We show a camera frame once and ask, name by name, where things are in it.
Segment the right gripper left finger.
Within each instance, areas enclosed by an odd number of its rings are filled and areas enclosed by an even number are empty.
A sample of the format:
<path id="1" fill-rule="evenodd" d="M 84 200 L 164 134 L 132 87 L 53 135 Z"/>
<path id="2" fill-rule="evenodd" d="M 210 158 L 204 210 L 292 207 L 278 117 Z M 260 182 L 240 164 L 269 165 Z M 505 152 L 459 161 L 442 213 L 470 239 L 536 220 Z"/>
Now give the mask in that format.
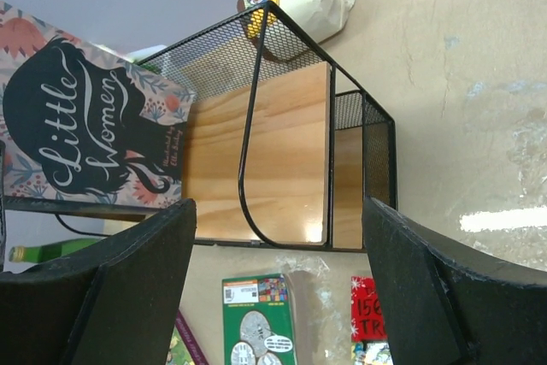
<path id="1" fill-rule="evenodd" d="M 179 200 L 137 225 L 1 274 L 3 364 L 163 364 L 197 230 Z"/>

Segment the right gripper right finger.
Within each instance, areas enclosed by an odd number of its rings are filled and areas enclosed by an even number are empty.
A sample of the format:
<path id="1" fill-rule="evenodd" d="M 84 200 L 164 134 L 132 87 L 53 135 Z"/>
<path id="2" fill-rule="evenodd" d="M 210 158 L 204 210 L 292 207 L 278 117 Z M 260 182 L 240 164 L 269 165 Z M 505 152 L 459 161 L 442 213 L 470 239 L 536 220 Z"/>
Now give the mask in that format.
<path id="1" fill-rule="evenodd" d="M 546 273 L 365 197 L 364 245 L 396 364 L 544 364 Z"/>

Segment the red patterned book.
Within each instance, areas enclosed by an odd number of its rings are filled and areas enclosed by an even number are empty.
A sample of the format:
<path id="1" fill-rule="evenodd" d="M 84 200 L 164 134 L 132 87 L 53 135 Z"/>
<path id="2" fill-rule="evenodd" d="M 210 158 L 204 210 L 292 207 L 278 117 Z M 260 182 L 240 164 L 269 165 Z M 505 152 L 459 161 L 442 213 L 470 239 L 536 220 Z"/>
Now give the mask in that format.
<path id="1" fill-rule="evenodd" d="M 384 317 L 372 277 L 351 277 L 350 332 L 353 364 L 393 364 Z"/>

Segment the Little Women book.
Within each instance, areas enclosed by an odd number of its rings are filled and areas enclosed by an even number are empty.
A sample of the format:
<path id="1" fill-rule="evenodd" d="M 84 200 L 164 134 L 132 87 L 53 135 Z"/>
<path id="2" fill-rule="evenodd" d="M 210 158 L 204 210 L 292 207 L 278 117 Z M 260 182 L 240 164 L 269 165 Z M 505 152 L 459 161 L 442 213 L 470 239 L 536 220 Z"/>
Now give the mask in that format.
<path id="1" fill-rule="evenodd" d="M 182 192 L 196 93 L 1 5 L 3 189 L 15 199 L 160 209 Z"/>

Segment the purple 117-storey treehouse book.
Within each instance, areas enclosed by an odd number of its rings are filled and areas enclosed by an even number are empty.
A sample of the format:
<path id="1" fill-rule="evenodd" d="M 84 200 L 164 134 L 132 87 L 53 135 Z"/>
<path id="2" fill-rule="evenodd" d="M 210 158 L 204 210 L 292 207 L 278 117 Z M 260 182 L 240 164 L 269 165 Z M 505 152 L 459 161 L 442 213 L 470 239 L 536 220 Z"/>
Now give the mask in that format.
<path id="1" fill-rule="evenodd" d="M 185 317 L 177 312 L 170 341 L 167 365 L 209 365 L 202 349 L 189 328 Z"/>

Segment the green glass bottle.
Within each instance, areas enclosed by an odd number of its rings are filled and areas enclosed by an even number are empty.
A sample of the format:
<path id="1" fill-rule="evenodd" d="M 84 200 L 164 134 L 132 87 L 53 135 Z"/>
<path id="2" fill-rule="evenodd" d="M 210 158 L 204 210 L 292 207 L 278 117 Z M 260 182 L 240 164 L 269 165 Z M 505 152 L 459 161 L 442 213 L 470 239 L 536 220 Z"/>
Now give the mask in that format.
<path id="1" fill-rule="evenodd" d="M 100 238 L 74 238 L 38 246 L 17 245 L 9 251 L 10 262 L 41 263 L 71 254 L 100 241 Z"/>

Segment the green coin book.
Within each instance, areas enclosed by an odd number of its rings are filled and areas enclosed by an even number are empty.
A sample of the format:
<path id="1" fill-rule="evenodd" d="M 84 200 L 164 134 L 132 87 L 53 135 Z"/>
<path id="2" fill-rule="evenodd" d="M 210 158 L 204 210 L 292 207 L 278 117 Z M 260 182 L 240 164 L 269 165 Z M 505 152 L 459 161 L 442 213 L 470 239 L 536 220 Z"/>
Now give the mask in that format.
<path id="1" fill-rule="evenodd" d="M 296 365 L 291 292 L 283 274 L 221 282 L 224 363 Z"/>

